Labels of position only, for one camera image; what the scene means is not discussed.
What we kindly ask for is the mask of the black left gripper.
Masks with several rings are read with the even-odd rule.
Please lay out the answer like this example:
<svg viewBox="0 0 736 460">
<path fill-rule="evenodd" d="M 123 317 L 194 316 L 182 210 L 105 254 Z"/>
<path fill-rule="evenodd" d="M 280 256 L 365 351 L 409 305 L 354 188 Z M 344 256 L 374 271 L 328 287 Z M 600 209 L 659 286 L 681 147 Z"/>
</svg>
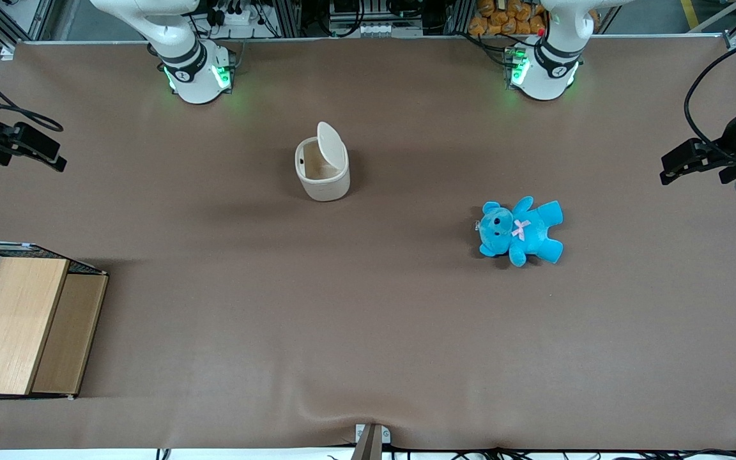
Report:
<svg viewBox="0 0 736 460">
<path fill-rule="evenodd" d="M 704 144 L 707 145 L 707 160 Z M 725 125 L 718 139 L 704 142 L 688 139 L 663 155 L 661 160 L 663 171 L 659 177 L 663 186 L 688 174 L 718 168 L 721 169 L 718 174 L 721 183 L 728 184 L 736 180 L 736 117 Z"/>
</svg>

